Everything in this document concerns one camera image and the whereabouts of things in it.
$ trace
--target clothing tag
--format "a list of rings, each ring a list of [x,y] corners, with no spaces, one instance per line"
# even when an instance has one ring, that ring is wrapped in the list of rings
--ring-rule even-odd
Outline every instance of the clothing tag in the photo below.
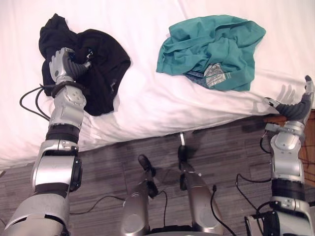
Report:
[[[206,83],[208,87],[211,87],[226,80],[225,74],[221,69],[219,63],[210,64],[203,73],[203,76],[206,78]]]

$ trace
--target wood grain floor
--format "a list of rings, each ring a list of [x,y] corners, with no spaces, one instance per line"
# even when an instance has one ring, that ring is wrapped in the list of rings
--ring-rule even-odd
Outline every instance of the wood grain floor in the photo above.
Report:
[[[244,216],[254,213],[235,187],[237,173],[251,179],[270,177],[270,156],[259,148],[264,124],[261,118],[248,118],[224,126],[186,132],[186,144],[191,150],[190,163],[202,173],[212,188],[217,185],[215,199],[224,222],[239,235],[246,235]],[[168,194],[167,225],[191,223],[187,192],[179,189],[177,148],[178,134],[149,138],[92,150],[80,154],[83,161],[83,180],[79,190],[70,194],[71,211],[89,209],[105,195],[125,197],[139,180],[141,167],[137,156],[145,154],[157,168],[155,182],[159,190]],[[7,222],[18,204],[31,194],[32,166],[12,169],[0,178],[0,217]],[[240,187],[258,206],[269,200],[270,183],[253,184],[241,181]],[[308,201],[315,200],[315,188],[306,186]],[[165,197],[150,200],[151,228],[163,226]],[[72,236],[118,235],[122,202],[104,199],[96,208],[84,215],[70,217]]]

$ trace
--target bed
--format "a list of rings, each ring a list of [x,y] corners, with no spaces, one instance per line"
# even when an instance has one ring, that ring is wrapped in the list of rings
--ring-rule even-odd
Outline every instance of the bed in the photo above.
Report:
[[[132,61],[114,111],[98,117],[85,113],[81,151],[276,113],[263,97],[298,102],[304,76],[315,78],[313,0],[2,0],[0,170],[34,161],[45,139],[48,122],[23,110],[19,99],[42,82],[39,31],[54,13],[65,17],[74,32],[96,29],[110,34]],[[267,31],[254,54],[250,91],[209,90],[184,76],[156,73],[169,26],[220,14],[255,21]],[[24,104],[34,109],[34,97]],[[54,108],[52,98],[44,94],[39,105],[48,114]]]

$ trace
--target black cable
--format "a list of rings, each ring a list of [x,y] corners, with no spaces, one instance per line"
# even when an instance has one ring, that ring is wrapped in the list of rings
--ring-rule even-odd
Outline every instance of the black cable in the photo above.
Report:
[[[271,178],[266,179],[266,180],[251,180],[251,179],[245,178],[240,173],[238,173],[236,175],[236,183],[235,183],[235,185],[236,185],[237,190],[240,192],[240,194],[242,194],[242,196],[246,199],[246,201],[256,210],[256,215],[261,215],[260,212],[259,212],[259,209],[254,206],[254,204],[245,196],[245,194],[239,188],[239,186],[238,186],[238,177],[239,176],[243,180],[246,180],[246,181],[251,182],[251,183],[267,183],[267,182],[271,181]],[[260,230],[261,234],[263,235],[263,231],[262,231],[262,228],[261,228],[261,225],[260,225],[260,222],[259,222],[258,219],[257,219],[257,224],[258,224],[258,227],[259,227],[259,230]]]
[[[6,226],[6,223],[5,223],[4,220],[2,220],[2,219],[0,218],[0,221],[4,224],[4,226]]]
[[[38,98],[39,98],[39,95],[40,95],[40,93],[43,92],[43,91],[44,91],[44,88],[41,88],[41,89],[38,91],[38,93],[37,93],[37,95],[36,95],[36,98],[35,98],[35,105],[36,105],[37,109],[39,110],[39,112],[42,113],[43,116],[45,116],[46,118],[50,119],[50,117],[49,117],[48,115],[46,115],[46,114],[41,110],[41,108],[40,108],[39,105],[38,105]]]
[[[119,197],[116,197],[116,196],[107,195],[107,196],[104,196],[104,197],[101,197],[100,199],[98,199],[97,202],[89,210],[86,210],[86,211],[83,211],[83,212],[71,212],[70,215],[83,215],[83,214],[89,213],[89,212],[91,212],[91,210],[93,210],[96,207],[96,205],[100,201],[102,201],[105,198],[115,198],[115,199],[118,199],[120,201],[125,201],[124,198],[119,198]]]
[[[25,107],[25,106],[22,104],[22,102],[23,102],[23,99],[24,99],[27,95],[29,95],[30,93],[32,93],[32,92],[34,92],[34,91],[36,91],[36,90],[42,89],[42,88],[52,88],[52,87],[54,87],[54,85],[46,85],[46,86],[42,86],[42,85],[41,85],[40,87],[35,88],[35,89],[33,89],[33,90],[31,90],[31,91],[25,93],[25,94],[20,98],[20,106],[21,106],[22,108],[24,108],[25,110],[27,110],[27,111],[29,111],[29,112],[32,112],[32,113],[34,113],[34,114],[36,114],[36,115],[39,115],[40,117],[42,117],[42,118],[44,118],[45,120],[49,121],[49,119],[48,119],[46,116],[44,116],[44,115],[42,115],[42,114],[40,114],[40,113],[38,113],[38,112],[36,112],[36,111],[33,111],[33,110],[31,110],[31,109]]]
[[[210,200],[210,207],[211,207],[211,211],[212,211],[212,214],[213,216],[216,218],[217,221],[220,222],[220,224],[222,224],[227,230],[229,230],[229,232],[233,235],[233,236],[236,236],[236,234],[225,224],[223,223],[215,214],[214,210],[213,210],[213,204],[212,204],[212,201],[214,199],[214,196],[215,196],[215,192],[217,191],[217,186],[216,185],[213,185],[212,187],[212,196],[211,196],[211,200]]]
[[[270,151],[267,151],[267,150],[262,146],[262,141],[263,141],[263,139],[264,139],[264,137],[265,137],[266,134],[267,134],[267,131],[265,131],[265,133],[261,136],[259,145],[260,145],[261,150],[263,150],[265,153],[271,154]]]
[[[269,205],[271,202],[265,202],[263,204],[261,204],[259,207],[257,207],[257,210],[260,211],[260,209],[262,209],[264,206]]]
[[[163,224],[164,224],[164,227],[165,227],[165,216],[166,216],[166,208],[167,208],[167,194],[164,190],[160,191],[158,195],[160,195],[161,193],[164,193],[165,194],[165,208],[164,208],[164,216],[163,216]]]

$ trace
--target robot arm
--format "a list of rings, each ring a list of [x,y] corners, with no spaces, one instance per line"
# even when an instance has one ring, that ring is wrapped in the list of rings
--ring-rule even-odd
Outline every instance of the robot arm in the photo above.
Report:
[[[24,200],[5,227],[4,236],[68,236],[69,192],[81,185],[78,139],[86,99],[75,79],[85,73],[90,62],[76,64],[74,51],[62,48],[52,56],[49,68],[56,86],[55,109],[46,140],[33,166],[33,195]]]
[[[305,201],[303,164],[298,153],[304,141],[304,129],[314,100],[314,85],[305,77],[306,92],[301,102],[285,105],[265,98],[281,115],[287,118],[283,127],[267,124],[266,130],[277,133],[271,139],[272,148],[272,197],[273,211],[265,216],[264,235],[308,235],[314,230],[310,207]]]

